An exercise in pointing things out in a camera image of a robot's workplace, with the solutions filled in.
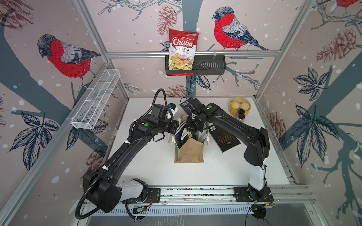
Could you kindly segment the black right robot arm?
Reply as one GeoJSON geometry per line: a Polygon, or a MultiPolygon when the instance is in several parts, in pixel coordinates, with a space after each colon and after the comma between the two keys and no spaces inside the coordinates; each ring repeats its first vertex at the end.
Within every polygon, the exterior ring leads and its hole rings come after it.
{"type": "Polygon", "coordinates": [[[190,109],[192,116],[186,121],[186,128],[193,132],[202,132],[204,124],[209,122],[228,131],[247,146],[245,160],[250,164],[248,193],[252,200],[264,196],[267,187],[265,159],[269,156],[270,142],[265,128],[254,128],[227,114],[214,103],[204,105],[198,99],[189,99],[182,106],[190,109]]]}

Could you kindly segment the burlap canvas bag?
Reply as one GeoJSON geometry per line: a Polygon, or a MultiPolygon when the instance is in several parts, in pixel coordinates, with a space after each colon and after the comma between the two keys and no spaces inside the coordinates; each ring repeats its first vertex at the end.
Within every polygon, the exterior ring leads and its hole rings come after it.
{"type": "MultiPolygon", "coordinates": [[[[188,115],[182,114],[178,119],[179,126],[183,125],[188,118],[188,115]]],[[[189,140],[182,148],[177,149],[174,134],[168,135],[168,142],[174,144],[174,162],[175,163],[202,163],[204,161],[204,147],[209,143],[209,124],[204,125],[203,132],[189,131],[189,140]]]]}

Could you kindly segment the navy book yellow label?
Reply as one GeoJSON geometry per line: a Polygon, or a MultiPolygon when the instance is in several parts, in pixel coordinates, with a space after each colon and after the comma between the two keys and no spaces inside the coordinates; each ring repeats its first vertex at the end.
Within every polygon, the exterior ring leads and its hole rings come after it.
{"type": "Polygon", "coordinates": [[[182,148],[182,146],[186,144],[186,142],[189,140],[189,131],[186,128],[185,123],[179,126],[173,138],[177,149],[182,148]]]}

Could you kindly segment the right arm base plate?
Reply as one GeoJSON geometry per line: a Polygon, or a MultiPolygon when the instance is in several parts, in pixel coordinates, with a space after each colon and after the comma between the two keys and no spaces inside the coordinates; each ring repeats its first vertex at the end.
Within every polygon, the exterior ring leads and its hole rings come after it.
{"type": "Polygon", "coordinates": [[[273,195],[268,186],[261,191],[248,186],[238,186],[233,188],[236,202],[274,202],[273,195]]]}

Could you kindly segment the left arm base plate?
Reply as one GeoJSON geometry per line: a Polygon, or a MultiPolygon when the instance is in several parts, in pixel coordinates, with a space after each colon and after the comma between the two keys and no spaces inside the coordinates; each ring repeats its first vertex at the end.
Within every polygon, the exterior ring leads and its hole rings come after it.
{"type": "Polygon", "coordinates": [[[155,204],[160,202],[160,188],[148,188],[147,191],[142,191],[137,198],[131,198],[126,200],[127,204],[155,204]]]}

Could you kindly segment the black paperback book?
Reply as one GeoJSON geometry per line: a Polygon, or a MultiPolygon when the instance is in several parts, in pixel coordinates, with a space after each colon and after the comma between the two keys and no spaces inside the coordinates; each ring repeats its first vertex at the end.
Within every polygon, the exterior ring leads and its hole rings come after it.
{"type": "Polygon", "coordinates": [[[218,145],[222,153],[234,148],[241,144],[241,142],[227,130],[217,125],[211,125],[209,127],[210,134],[214,141],[218,145]]]}

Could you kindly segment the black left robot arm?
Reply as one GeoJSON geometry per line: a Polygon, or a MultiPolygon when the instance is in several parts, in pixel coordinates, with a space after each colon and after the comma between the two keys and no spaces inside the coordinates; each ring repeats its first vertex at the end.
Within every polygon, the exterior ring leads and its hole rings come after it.
{"type": "Polygon", "coordinates": [[[136,154],[158,134],[175,134],[179,122],[173,116],[175,104],[154,104],[150,114],[132,123],[129,136],[121,147],[95,171],[90,169],[83,175],[84,194],[77,207],[78,219],[86,218],[98,210],[111,212],[119,202],[137,199],[144,201],[148,184],[140,179],[129,182],[118,181],[136,154]]]}

